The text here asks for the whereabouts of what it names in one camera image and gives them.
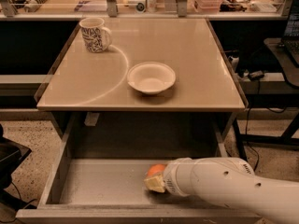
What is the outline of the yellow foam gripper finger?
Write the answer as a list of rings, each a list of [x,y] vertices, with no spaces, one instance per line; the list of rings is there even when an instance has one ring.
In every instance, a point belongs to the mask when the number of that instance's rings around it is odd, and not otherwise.
[[[145,186],[148,190],[164,193],[165,185],[162,174],[152,175],[144,179]]]

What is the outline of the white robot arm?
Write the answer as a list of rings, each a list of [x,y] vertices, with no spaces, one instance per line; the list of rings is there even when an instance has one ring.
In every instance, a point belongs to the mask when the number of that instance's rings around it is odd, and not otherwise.
[[[299,183],[257,176],[239,158],[180,158],[156,164],[149,168],[144,183],[155,192],[197,196],[276,224],[299,224]]]

